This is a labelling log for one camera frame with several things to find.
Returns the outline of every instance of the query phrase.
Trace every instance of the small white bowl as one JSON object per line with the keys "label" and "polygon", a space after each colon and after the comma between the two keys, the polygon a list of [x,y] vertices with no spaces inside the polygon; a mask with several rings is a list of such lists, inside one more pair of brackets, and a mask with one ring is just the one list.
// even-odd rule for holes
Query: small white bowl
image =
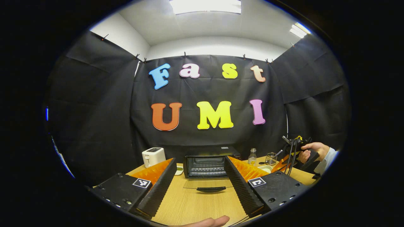
{"label": "small white bowl", "polygon": [[181,168],[182,170],[177,170],[176,172],[175,172],[175,175],[181,175],[182,174],[182,172],[184,172],[184,167],[182,167],[182,166],[177,166],[178,168]]}
{"label": "small white bowl", "polygon": [[258,167],[259,169],[262,169],[263,171],[267,172],[267,173],[271,173],[273,167],[272,166],[260,166]]}

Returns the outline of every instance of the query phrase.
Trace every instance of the glass bottle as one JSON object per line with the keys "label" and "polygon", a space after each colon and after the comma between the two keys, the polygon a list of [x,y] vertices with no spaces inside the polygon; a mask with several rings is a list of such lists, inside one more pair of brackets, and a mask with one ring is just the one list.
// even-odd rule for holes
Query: glass bottle
{"label": "glass bottle", "polygon": [[257,151],[257,149],[252,148],[251,149],[251,154],[248,157],[248,164],[255,166],[255,162],[257,161],[257,156],[255,154],[255,152]]}

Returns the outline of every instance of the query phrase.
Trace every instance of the human hand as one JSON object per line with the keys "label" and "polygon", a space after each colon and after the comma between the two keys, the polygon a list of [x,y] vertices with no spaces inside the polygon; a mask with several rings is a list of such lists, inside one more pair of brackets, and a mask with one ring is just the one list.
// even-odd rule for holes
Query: human hand
{"label": "human hand", "polygon": [[221,227],[224,226],[230,218],[226,215],[221,216],[220,218],[213,219],[213,218],[208,218],[199,222],[191,223],[191,224],[186,224],[186,225],[173,225],[170,227]]}
{"label": "human hand", "polygon": [[307,162],[307,160],[310,157],[310,151],[308,149],[313,149],[315,152],[318,152],[319,157],[315,161],[322,161],[326,157],[328,151],[330,150],[330,147],[320,143],[320,142],[314,142],[314,143],[308,143],[304,146],[301,147],[302,150],[305,150],[304,152],[300,152],[299,154],[299,160],[304,164]]}

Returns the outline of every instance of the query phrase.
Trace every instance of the table surface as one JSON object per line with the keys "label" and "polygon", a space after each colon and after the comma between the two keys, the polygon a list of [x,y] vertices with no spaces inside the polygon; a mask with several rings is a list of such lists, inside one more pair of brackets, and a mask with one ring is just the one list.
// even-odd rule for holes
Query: table surface
{"label": "table surface", "polygon": [[[265,164],[258,164],[264,161],[265,157],[257,158],[256,166],[265,166]],[[128,172],[127,175],[132,175],[144,169],[146,169],[145,166],[141,165]],[[290,173],[290,176],[304,185],[310,185],[315,181],[312,179],[313,174],[295,168]],[[204,193],[196,190],[197,187],[219,186],[226,186],[227,188],[217,193]],[[193,180],[185,178],[184,173],[182,173],[174,176],[155,217],[151,220],[164,225],[185,225],[207,218],[216,219],[223,215],[230,217],[230,220],[223,227],[247,218],[247,214],[244,212],[230,180],[228,178]]]}

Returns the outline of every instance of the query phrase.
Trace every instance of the white toaster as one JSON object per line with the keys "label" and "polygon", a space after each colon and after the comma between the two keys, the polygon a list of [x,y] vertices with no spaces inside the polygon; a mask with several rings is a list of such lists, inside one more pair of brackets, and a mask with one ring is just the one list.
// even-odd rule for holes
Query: white toaster
{"label": "white toaster", "polygon": [[164,154],[164,149],[161,147],[152,147],[142,152],[143,162],[145,167],[149,168],[156,165],[157,163],[166,160],[166,155]]}

